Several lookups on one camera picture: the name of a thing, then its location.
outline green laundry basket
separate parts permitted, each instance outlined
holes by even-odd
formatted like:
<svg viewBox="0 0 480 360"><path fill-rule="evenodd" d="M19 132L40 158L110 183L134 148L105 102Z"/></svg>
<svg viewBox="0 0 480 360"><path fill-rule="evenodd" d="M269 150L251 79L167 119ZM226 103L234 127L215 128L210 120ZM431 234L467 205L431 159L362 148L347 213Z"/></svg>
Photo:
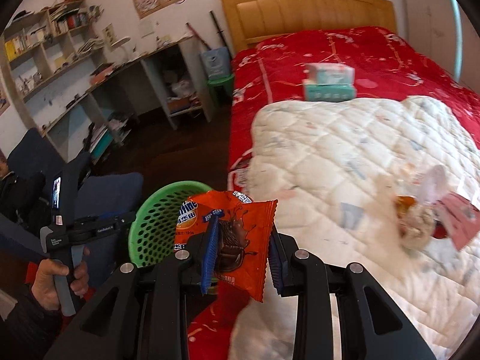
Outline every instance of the green laundry basket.
<svg viewBox="0 0 480 360"><path fill-rule="evenodd" d="M173 251L179 209L189 196L211 191L198 181L179 181L150 196L128 235L130 260L137 267L159 263Z"/></svg>

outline silver screw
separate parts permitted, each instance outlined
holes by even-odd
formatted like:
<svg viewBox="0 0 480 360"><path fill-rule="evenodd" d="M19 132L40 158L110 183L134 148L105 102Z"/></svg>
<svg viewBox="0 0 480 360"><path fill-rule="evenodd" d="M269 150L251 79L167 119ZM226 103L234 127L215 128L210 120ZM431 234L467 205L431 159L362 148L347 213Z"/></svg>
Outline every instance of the silver screw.
<svg viewBox="0 0 480 360"><path fill-rule="evenodd" d="M179 260L186 260L189 258L189 256L190 253L185 249L179 250L177 253L175 253L175 257Z"/></svg>
<svg viewBox="0 0 480 360"><path fill-rule="evenodd" d="M350 270L355 274L361 274L363 272L363 267L358 262L354 262L353 264L350 264Z"/></svg>
<svg viewBox="0 0 480 360"><path fill-rule="evenodd" d="M131 262L126 262L120 267L120 272L122 272L123 274L129 274L133 270L134 265Z"/></svg>
<svg viewBox="0 0 480 360"><path fill-rule="evenodd" d="M295 252L295 257L297 257L300 260L308 259L309 256L310 256L310 253L303 249L298 249Z"/></svg>

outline wooden headboard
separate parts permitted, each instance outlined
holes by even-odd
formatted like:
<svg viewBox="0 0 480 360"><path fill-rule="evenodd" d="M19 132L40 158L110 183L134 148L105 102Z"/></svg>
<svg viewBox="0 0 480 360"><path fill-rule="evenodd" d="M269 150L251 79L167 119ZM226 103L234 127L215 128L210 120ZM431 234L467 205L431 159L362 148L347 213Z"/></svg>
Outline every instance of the wooden headboard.
<svg viewBox="0 0 480 360"><path fill-rule="evenodd" d="M397 33L387 0L222 0L236 52L301 30L381 26Z"/></svg>

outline red bedspread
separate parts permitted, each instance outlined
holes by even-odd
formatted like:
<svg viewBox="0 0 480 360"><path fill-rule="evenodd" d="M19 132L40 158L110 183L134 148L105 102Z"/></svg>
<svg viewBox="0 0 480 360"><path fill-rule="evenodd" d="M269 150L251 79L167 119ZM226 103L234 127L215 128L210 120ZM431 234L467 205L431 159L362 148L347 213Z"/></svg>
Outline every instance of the red bedspread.
<svg viewBox="0 0 480 360"><path fill-rule="evenodd" d="M357 97L434 97L452 109L480 147L480 97L457 85L397 35L380 27L302 31L266 40L256 49L240 52L233 61L229 188L248 193L245 171L255 114L268 103L303 100L305 63L310 62L345 63L355 68Z"/></svg>

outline human hand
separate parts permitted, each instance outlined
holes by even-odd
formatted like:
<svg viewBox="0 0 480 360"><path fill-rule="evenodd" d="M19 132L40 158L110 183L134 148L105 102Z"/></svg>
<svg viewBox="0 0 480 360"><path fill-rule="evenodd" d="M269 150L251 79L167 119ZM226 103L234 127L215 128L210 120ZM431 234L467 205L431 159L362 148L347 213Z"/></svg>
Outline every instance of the human hand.
<svg viewBox="0 0 480 360"><path fill-rule="evenodd" d="M83 249L85 256L90 255L90 250L87 247ZM45 259L40 262L37 270L37 276L32 285L32 295L37 302L47 311L54 311L60 308L60 301L53 282L53 275L66 276L68 275L68 267L53 261L51 259ZM73 272L75 279L70 288L75 295L82 296L88 290L88 271L87 264L82 261Z"/></svg>

